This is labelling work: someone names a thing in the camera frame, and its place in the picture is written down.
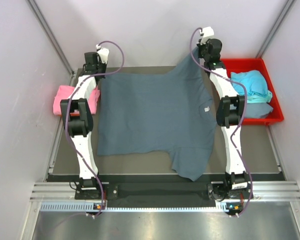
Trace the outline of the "slate blue t shirt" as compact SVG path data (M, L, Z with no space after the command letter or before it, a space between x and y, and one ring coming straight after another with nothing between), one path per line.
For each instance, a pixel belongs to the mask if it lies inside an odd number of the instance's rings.
M165 74L116 73L101 82L98 156L169 154L171 168L196 181L213 152L216 118L194 49Z

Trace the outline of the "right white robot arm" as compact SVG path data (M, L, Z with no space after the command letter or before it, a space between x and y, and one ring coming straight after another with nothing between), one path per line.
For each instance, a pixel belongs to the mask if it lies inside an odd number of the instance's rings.
M198 57L204 60L203 68L208 73L218 96L216 121L223 133L226 152L225 181L222 198L252 198L252 177L243 160L241 147L241 125L247 108L247 97L234 88L235 82L227 75L221 60L222 42L219 39L201 38L198 43Z

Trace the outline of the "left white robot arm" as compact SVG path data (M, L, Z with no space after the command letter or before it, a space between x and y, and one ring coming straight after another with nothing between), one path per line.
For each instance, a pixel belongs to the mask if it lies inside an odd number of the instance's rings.
M109 50L99 48L84 54L85 64L77 84L67 99L60 101L65 136L73 147L79 163L79 180L76 184L76 200L103 200L104 187L98 178L93 148L93 115L89 98L100 79L105 77Z

